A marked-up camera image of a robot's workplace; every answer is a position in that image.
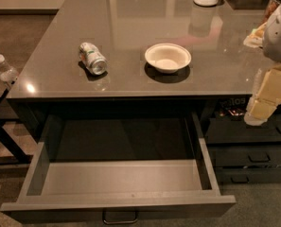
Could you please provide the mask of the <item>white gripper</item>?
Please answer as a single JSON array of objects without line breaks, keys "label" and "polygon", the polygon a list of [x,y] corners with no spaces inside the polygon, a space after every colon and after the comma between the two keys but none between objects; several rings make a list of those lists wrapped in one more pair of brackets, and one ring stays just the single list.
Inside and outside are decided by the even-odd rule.
[{"label": "white gripper", "polygon": [[[281,62],[281,4],[267,21],[263,41],[263,53],[273,61]],[[281,63],[269,69],[258,89],[249,100],[244,121],[250,126],[266,123],[281,104]]]}]

